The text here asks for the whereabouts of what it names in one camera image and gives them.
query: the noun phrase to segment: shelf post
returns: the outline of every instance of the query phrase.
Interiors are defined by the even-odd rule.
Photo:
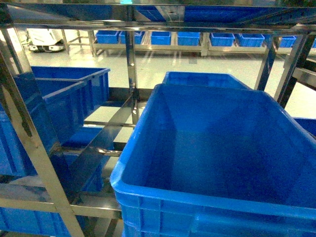
[[[267,42],[265,55],[262,59],[259,75],[254,88],[255,90],[265,90],[279,46],[280,38],[273,35],[270,36]]]
[[[134,21],[134,7],[126,6],[126,14],[128,21]],[[137,88],[137,71],[136,71],[136,59],[135,59],[135,40],[134,31],[125,31],[125,44],[126,44],[126,58],[127,58],[127,72],[129,93],[132,96],[132,122],[136,124],[139,119],[139,92]]]
[[[308,57],[313,46],[315,35],[300,35],[297,37],[290,56],[284,63],[284,72],[276,89],[274,99],[285,108],[294,86],[296,78],[293,73],[297,67],[302,67]]]
[[[66,169],[64,174],[68,174],[68,166],[62,155],[45,102],[9,17],[8,8],[5,4],[0,4],[0,8],[1,14],[6,15],[6,17],[0,17],[0,103],[71,236],[84,237],[59,180],[61,178],[66,181],[70,177],[58,176],[57,169],[54,168],[54,165],[55,167],[58,165]],[[29,112],[36,108],[40,109],[41,116],[46,119],[45,129],[49,132],[37,130],[37,127],[43,125],[42,121],[34,119],[34,113]],[[52,134],[49,141],[42,139],[45,133]]]

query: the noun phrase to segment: white robot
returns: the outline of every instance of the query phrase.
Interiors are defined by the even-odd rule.
[[[31,43],[29,50],[35,52],[58,52],[65,49],[60,30],[27,29]]]

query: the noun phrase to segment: storage rack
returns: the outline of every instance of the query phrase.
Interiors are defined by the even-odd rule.
[[[151,44],[151,32],[146,32],[141,44],[135,45],[135,51],[177,51],[177,52],[197,52],[200,55],[207,56],[207,54],[215,53],[256,53],[264,54],[266,51],[266,44],[262,47],[240,47],[236,43],[231,47],[224,46],[212,46],[209,40],[209,33],[201,33],[200,45],[188,46],[178,45],[176,32],[172,32],[171,45],[152,45]],[[125,44],[109,44],[109,43],[98,43],[94,41],[93,50],[94,55],[99,55],[104,50],[125,50]],[[289,54],[292,48],[279,48],[277,54]],[[310,55],[316,55],[316,49],[312,48]]]
[[[80,35],[80,31],[77,30],[77,37],[70,40],[70,41],[67,41],[67,37],[66,37],[66,33],[65,33],[65,30],[62,29],[61,30],[61,33],[63,35],[63,40],[64,40],[64,45],[65,45],[65,49],[67,51],[67,53],[69,54],[69,46],[71,45],[76,45],[76,46],[83,46],[83,45],[87,45],[87,46],[90,46],[90,50],[91,50],[91,53],[92,53],[92,56],[94,56],[94,48],[93,48],[93,42],[94,42],[94,32],[93,31],[87,31],[88,32],[88,36],[81,36]],[[88,39],[89,43],[83,43],[82,42],[82,39]]]
[[[123,126],[133,127],[139,117],[138,102],[148,98],[150,91],[138,89],[135,65],[135,45],[133,31],[191,31],[191,32],[232,32],[232,33],[265,33],[271,34],[265,49],[263,62],[256,80],[255,89],[264,90],[280,43],[279,36],[298,35],[295,45],[284,65],[284,73],[278,85],[275,99],[285,107],[296,82],[316,89],[316,62],[307,60],[316,33],[316,8],[283,6],[280,0],[28,0],[2,1],[1,7],[1,89],[0,102],[9,116],[12,125],[23,143],[34,167],[37,170],[45,189],[10,185],[10,177],[2,177],[0,184],[0,206],[39,210],[59,213],[71,236],[94,236],[91,232],[93,221],[82,230],[75,215],[112,219],[107,236],[111,235],[117,219],[121,218],[120,206],[111,194],[91,194],[80,192],[82,183],[91,175],[93,169],[104,155],[119,156],[119,152],[105,150],[113,142]],[[142,21],[138,19],[136,7],[154,5],[161,9],[165,22]],[[273,12],[265,12],[250,19],[236,20],[231,23],[183,20],[187,6],[226,6],[241,9],[242,7],[272,7]],[[31,17],[25,17],[24,11],[31,11]],[[115,113],[92,143],[84,149],[76,160],[77,167],[72,170],[76,182],[67,182],[58,177],[50,158],[60,155],[62,147],[56,136],[51,137],[53,146],[46,150],[37,131],[37,122],[32,120],[20,89],[25,84],[15,83],[14,78],[31,72],[30,64],[18,40],[15,26],[29,28],[53,28],[75,30],[123,30],[126,31],[126,55],[128,66],[129,90],[111,89],[113,100],[126,99],[123,106]],[[39,89],[32,87],[34,95]],[[132,114],[133,124],[126,124]]]

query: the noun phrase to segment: blue plastic crate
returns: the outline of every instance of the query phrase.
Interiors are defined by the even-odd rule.
[[[118,43],[119,31],[98,31],[95,35],[98,43]]]
[[[151,21],[166,21],[155,6],[137,6],[136,10]]]
[[[59,79],[66,81],[85,81],[87,110],[84,115],[87,117],[98,107],[109,99],[109,71],[108,68],[74,68],[74,67],[40,67],[32,66],[32,71],[37,80]]]
[[[77,216],[77,219],[84,226],[84,217]],[[0,207],[0,229],[33,235],[71,236],[58,213],[3,207]]]
[[[232,75],[221,73],[167,72],[162,83],[171,85],[203,85],[210,87],[250,90],[250,87],[246,86]]]
[[[141,236],[311,236],[315,153],[262,91],[161,84],[111,184]]]
[[[262,34],[235,34],[241,47],[261,47],[265,37]]]
[[[39,80],[37,81],[39,89],[45,101],[46,108],[52,118],[52,124],[57,133],[57,137],[61,143],[66,142],[73,134],[80,130],[84,121],[84,109],[87,110],[87,101],[92,101],[92,98],[87,98],[86,91],[88,84],[84,81],[58,81]],[[37,105],[37,100],[29,101],[33,103],[34,109],[31,115],[37,119],[42,127],[38,130],[41,133],[47,133],[50,137],[46,126],[46,118],[42,116],[42,104]],[[31,165],[20,140],[18,139],[15,130],[0,106],[0,174],[26,176],[35,174],[35,170]]]
[[[143,39],[144,34],[145,34],[145,31],[135,31],[135,33],[134,33],[135,44],[142,43],[142,39]],[[121,33],[119,34],[119,37],[120,37],[120,42],[125,43],[125,32],[124,31],[121,31]]]
[[[271,37],[271,35],[263,35],[266,39],[266,41],[268,41]],[[280,42],[280,48],[291,48],[293,46],[293,44],[296,41],[296,36],[284,36],[281,39]]]
[[[230,33],[211,33],[210,39],[212,46],[233,46],[235,36]]]
[[[316,136],[316,119],[314,118],[294,118],[305,130]]]
[[[170,45],[171,44],[171,32],[152,32],[152,44]]]
[[[197,46],[200,33],[197,32],[179,32],[178,45]]]

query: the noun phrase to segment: white floor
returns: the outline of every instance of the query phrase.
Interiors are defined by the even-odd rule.
[[[67,67],[101,67],[110,68],[110,87],[128,87],[126,57],[124,51],[111,51],[108,56],[103,53],[92,57],[88,46],[73,46],[70,54],[65,51],[58,53],[31,53],[27,51],[32,66],[67,66]],[[229,73],[244,82],[251,88],[254,87],[262,61],[261,55],[255,54],[221,54],[217,56],[200,57],[193,54],[179,52],[143,52],[136,57],[138,87],[154,88],[162,82],[168,71],[186,72],[214,72]],[[278,82],[282,75],[284,60],[278,57],[275,61],[268,82],[266,92],[274,96]],[[316,118],[316,92],[297,84],[288,102],[286,110],[294,117]],[[108,121],[117,108],[102,107],[97,110],[89,120]],[[132,129],[124,128],[116,141],[126,142]],[[121,224],[115,236],[120,236]],[[9,233],[8,237],[28,237],[30,235]]]

